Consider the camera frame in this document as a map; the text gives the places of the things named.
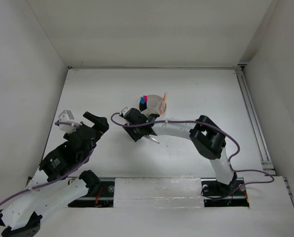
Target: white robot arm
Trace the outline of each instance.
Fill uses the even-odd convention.
[[[226,192],[232,190],[237,175],[230,168],[225,148],[225,136],[221,133],[204,125],[182,123],[179,120],[167,119],[157,114],[151,114],[147,117],[135,108],[125,108],[121,111],[120,116],[127,121],[123,128],[135,142],[149,135],[169,135],[192,141],[198,152],[211,162],[220,188]],[[157,123],[158,120],[175,120],[177,123]],[[196,121],[217,127],[207,116],[201,116]],[[148,126],[139,126],[139,124],[147,122],[154,123]]]
[[[100,187],[100,179],[91,171],[81,173],[73,184],[60,189],[57,181],[89,161],[97,141],[109,129],[106,118],[86,112],[83,115],[94,123],[88,127],[72,122],[70,111],[64,111],[55,124],[65,131],[67,142],[51,151],[39,164],[26,189],[8,208],[0,210],[0,226],[6,229],[3,237],[33,237],[40,225],[50,215],[86,194],[94,194]]]

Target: small white object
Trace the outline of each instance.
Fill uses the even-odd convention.
[[[240,190],[241,190],[241,191],[245,191],[245,190],[246,190],[246,185],[242,185],[242,186],[240,186]]]
[[[207,192],[208,189],[205,189],[205,188],[208,188],[208,185],[207,185],[207,184],[204,184],[204,185],[202,186],[202,189],[203,189],[205,192]]]
[[[61,112],[61,114],[58,116],[59,122],[69,122],[72,125],[65,125],[60,124],[59,129],[66,132],[66,133],[72,133],[76,131],[76,128],[74,127],[74,124],[79,124],[74,121],[74,116],[70,110],[64,110]]]
[[[129,108],[128,107],[125,107],[124,109],[122,109],[121,111],[121,115],[122,116],[125,116],[127,114],[127,112],[129,111]]]

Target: black bracket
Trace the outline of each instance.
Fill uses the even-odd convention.
[[[93,195],[98,191],[101,181],[92,170],[82,172],[79,179],[82,179],[86,183],[86,187],[89,189],[88,195]]]
[[[124,119],[129,122],[130,125],[137,125],[146,122],[153,122],[159,117],[158,114],[151,114],[149,117],[142,114],[138,109],[130,108],[130,110],[125,114]],[[124,130],[130,135],[130,137],[137,142],[142,137],[146,135],[154,135],[151,125],[141,126],[141,127],[124,127]]]
[[[221,187],[221,183],[216,179],[205,179],[201,180],[202,183],[202,192],[204,196],[204,207],[226,207],[226,206],[248,206],[248,196],[245,192],[237,190],[232,195],[227,196],[231,193],[231,190],[234,190],[239,185],[244,184],[243,179],[233,178],[233,183],[230,186],[225,185],[225,189]],[[214,200],[211,198],[224,197],[221,200]]]
[[[218,128],[207,116],[201,115],[196,121],[205,122]],[[207,159],[220,159],[226,146],[225,136],[207,126],[197,124],[190,130],[190,138],[198,152]]]
[[[83,162],[92,149],[97,146],[97,141],[109,129],[108,120],[89,112],[83,116],[94,123],[92,127],[82,124],[75,132],[64,135],[67,142],[51,151],[39,164],[39,169],[48,176],[47,181],[53,181],[63,176]]]

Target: wire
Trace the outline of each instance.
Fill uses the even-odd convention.
[[[116,122],[113,119],[115,115],[120,115],[120,113],[114,113],[114,114],[112,114],[110,119],[111,119],[111,121],[113,123],[115,123],[116,125],[121,126],[121,127],[128,127],[128,128],[131,128],[132,127],[132,128],[134,128],[134,127],[142,127],[142,126],[153,125],[153,124],[156,124],[156,123],[195,123],[195,124],[199,124],[199,125],[202,125],[202,126],[209,127],[211,129],[213,129],[213,130],[221,133],[225,137],[229,138],[237,146],[237,151],[235,153],[233,153],[232,155],[230,155],[230,157],[228,158],[229,168],[231,169],[231,171],[236,172],[236,173],[239,173],[239,172],[258,172],[258,173],[262,173],[262,174],[264,174],[266,176],[269,176],[271,178],[271,180],[269,180],[269,181],[253,181],[253,182],[248,182],[248,183],[245,183],[245,184],[241,184],[237,188],[235,188],[227,196],[232,195],[234,192],[236,192],[241,187],[246,186],[246,185],[249,185],[249,184],[268,184],[268,183],[274,182],[274,176],[271,175],[271,174],[269,174],[269,173],[267,173],[267,172],[265,172],[265,171],[262,171],[262,170],[257,170],[257,169],[240,169],[240,170],[235,170],[232,167],[230,161],[231,161],[231,159],[234,156],[236,156],[240,152],[240,145],[239,145],[239,143],[232,136],[230,136],[228,133],[224,132],[220,128],[215,127],[215,126],[213,126],[211,124],[208,124],[208,123],[205,123],[205,122],[200,122],[200,121],[195,121],[195,120],[184,120],[184,121],[158,120],[158,121],[152,121],[152,122],[141,123],[141,124],[136,124],[136,125],[126,125],[126,124],[121,124],[121,123]],[[221,199],[223,199],[225,197],[212,198],[212,200],[218,201],[218,200],[221,200]]]
[[[56,122],[55,124],[56,124],[56,125],[58,125],[58,124],[65,124],[65,125],[73,125],[74,127],[79,127],[78,124],[75,124],[75,123],[69,123],[69,122]],[[48,185],[54,184],[54,183],[56,183],[56,182],[58,182],[58,181],[60,181],[60,180],[62,180],[62,179],[67,178],[70,174],[74,173],[74,172],[77,171],[82,165],[84,165],[85,163],[87,163],[87,162],[89,161],[90,156],[92,155],[92,153],[93,153],[93,149],[90,151],[89,155],[88,155],[88,156],[87,156],[87,157],[86,157],[86,158],[85,158],[80,164],[76,165],[73,169],[67,171],[67,173],[64,174],[63,176],[60,176],[60,177],[58,177],[57,179],[55,179],[55,180],[53,180],[53,181],[51,181],[51,182],[48,182],[48,183],[45,183],[45,184],[41,184],[41,185],[34,186],[34,187],[32,187],[32,189],[33,189],[33,190],[35,190],[35,189],[40,189],[40,188],[46,187],[46,186],[48,186]],[[5,200],[3,200],[3,201],[0,202],[0,206],[3,205],[3,204],[5,204],[5,203],[8,202],[9,200],[11,200],[11,199],[13,199],[13,198],[15,198],[15,197],[17,197],[17,196],[19,196],[19,195],[21,195],[21,194],[24,194],[24,193],[26,193],[26,192],[28,192],[28,191],[29,191],[29,189],[24,189],[24,190],[22,190],[22,191],[17,192],[17,193],[14,194],[14,195],[11,195],[10,197],[7,197]]]
[[[210,197],[210,196],[206,196],[206,195],[204,195],[204,192],[205,192],[206,189],[208,190],[207,187],[202,189],[202,191],[201,191],[201,196],[203,196],[203,197],[205,197],[205,198],[209,198],[210,201],[223,201],[223,202],[221,202],[219,205],[213,205],[213,204],[212,204],[213,206],[221,206],[221,205],[225,204],[226,202],[229,202],[229,203],[227,204],[227,205],[229,205],[229,204],[232,202],[233,198],[234,198],[234,193],[230,194],[230,195],[231,195],[231,200],[229,200],[229,199],[224,199],[224,198],[226,198],[226,197],[228,197],[228,196],[230,196],[230,195],[225,195],[225,196],[222,196],[222,197]]]
[[[76,122],[59,122],[59,121],[57,121],[54,124],[55,125],[69,125],[69,126],[73,126],[73,127],[76,127],[76,128],[80,127],[80,124],[76,123]]]
[[[245,195],[246,199],[248,198],[248,195],[245,191],[242,191],[241,189],[238,189],[238,191],[242,192]]]
[[[97,197],[96,197],[96,199],[95,199],[95,205],[94,205],[95,207],[98,205],[99,198],[100,198],[102,192],[103,192],[103,188],[100,188],[100,190],[99,190],[99,194],[97,195]]]

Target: purple cable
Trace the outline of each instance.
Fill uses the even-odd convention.
[[[196,124],[199,124],[199,125],[203,125],[203,126],[206,126],[206,127],[209,127],[219,133],[221,133],[222,135],[224,135],[225,137],[228,137],[236,146],[237,146],[237,151],[235,153],[233,153],[232,155],[230,155],[230,157],[228,158],[228,162],[229,162],[229,167],[231,169],[231,171],[233,172],[258,172],[258,173],[262,173],[264,175],[267,175],[269,176],[270,178],[272,178],[270,181],[255,181],[255,182],[248,182],[248,183],[245,183],[245,184],[241,184],[239,185],[236,189],[234,189],[232,191],[232,193],[230,193],[228,196],[232,195],[234,192],[236,192],[238,189],[240,189],[241,187],[243,186],[246,186],[248,184],[268,184],[268,183],[272,183],[274,182],[274,177],[273,175],[265,172],[265,171],[262,171],[262,170],[257,170],[257,169],[240,169],[240,170],[235,170],[231,163],[230,163],[230,160],[235,156],[237,155],[239,152],[240,152],[240,145],[239,143],[232,137],[230,136],[228,133],[224,132],[223,130],[221,130],[220,128],[218,127],[215,127],[211,124],[208,124],[208,123],[205,123],[205,122],[200,122],[200,121],[194,121],[194,120],[185,120],[185,121],[173,121],[173,120],[159,120],[159,121],[154,121],[154,122],[147,122],[147,123],[142,123],[142,124],[136,124],[136,125],[125,125],[125,124],[121,124],[121,123],[118,123],[116,122],[113,117],[115,115],[119,115],[120,113],[114,113],[112,114],[111,116],[111,121],[113,123],[115,123],[116,125],[118,126],[121,126],[121,127],[142,127],[142,126],[147,126],[147,125],[152,125],[152,124],[155,124],[155,123],[196,123]],[[224,197],[221,197],[221,198],[214,198],[215,201],[218,201],[218,200],[221,200],[223,199]]]
[[[59,124],[72,125],[72,123],[69,123],[69,122],[55,122],[55,125],[59,125]],[[73,126],[74,126],[74,127],[77,127],[77,128],[79,127],[78,124],[73,124]],[[40,185],[34,186],[34,187],[32,187],[32,189],[33,189],[33,190],[35,190],[35,189],[40,189],[40,188],[46,187],[46,186],[48,186],[48,185],[54,184],[54,183],[56,183],[56,182],[58,182],[58,181],[60,181],[60,180],[62,180],[62,179],[67,178],[70,174],[74,173],[74,172],[77,171],[82,165],[84,165],[85,163],[87,163],[87,162],[89,161],[90,156],[92,155],[92,153],[93,153],[93,149],[90,151],[89,155],[88,155],[88,156],[87,156],[87,157],[86,157],[86,158],[85,158],[80,164],[76,165],[75,168],[69,170],[69,171],[68,171],[66,174],[64,174],[63,176],[61,176],[61,177],[59,177],[59,178],[57,178],[57,179],[55,179],[55,180],[53,180],[53,181],[51,181],[51,182],[48,182],[48,183],[45,183],[45,184],[40,184]],[[21,194],[24,194],[24,193],[26,193],[26,192],[28,192],[28,191],[29,191],[29,189],[25,189],[25,190],[22,190],[22,191],[17,192],[17,193],[14,194],[14,195],[11,195],[10,197],[7,197],[5,200],[3,200],[3,201],[0,202],[0,206],[3,205],[3,204],[5,204],[7,201],[9,201],[9,200],[11,200],[11,199],[13,199],[13,198],[15,198],[15,197],[21,195]]]
[[[80,126],[79,123],[74,123],[74,122],[59,122],[59,121],[55,122],[55,125],[60,125],[60,124],[74,126],[76,128],[79,128],[79,126]]]

